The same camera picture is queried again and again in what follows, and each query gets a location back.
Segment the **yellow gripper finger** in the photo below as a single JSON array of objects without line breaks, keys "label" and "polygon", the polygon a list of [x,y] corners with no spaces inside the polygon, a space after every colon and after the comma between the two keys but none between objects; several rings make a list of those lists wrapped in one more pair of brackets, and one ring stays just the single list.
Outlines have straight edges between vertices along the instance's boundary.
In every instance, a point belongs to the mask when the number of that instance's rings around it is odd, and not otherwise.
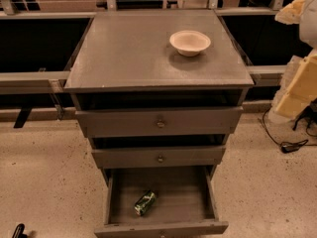
[{"label": "yellow gripper finger", "polygon": [[317,98],[317,56],[308,56],[299,63],[295,76],[276,105],[275,113],[288,118],[297,117]]},{"label": "yellow gripper finger", "polygon": [[306,0],[294,0],[280,9],[274,16],[274,19],[276,22],[285,25],[299,25],[304,20],[304,16],[307,12],[308,5]]}]

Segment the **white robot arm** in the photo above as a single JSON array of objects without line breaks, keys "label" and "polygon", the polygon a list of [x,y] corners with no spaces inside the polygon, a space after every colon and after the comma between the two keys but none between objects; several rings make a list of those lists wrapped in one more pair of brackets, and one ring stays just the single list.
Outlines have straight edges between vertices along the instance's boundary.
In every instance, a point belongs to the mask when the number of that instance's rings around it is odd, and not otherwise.
[{"label": "white robot arm", "polygon": [[317,98],[317,0],[294,0],[275,15],[275,20],[298,24],[300,40],[314,51],[288,65],[272,103],[274,114],[292,120]]}]

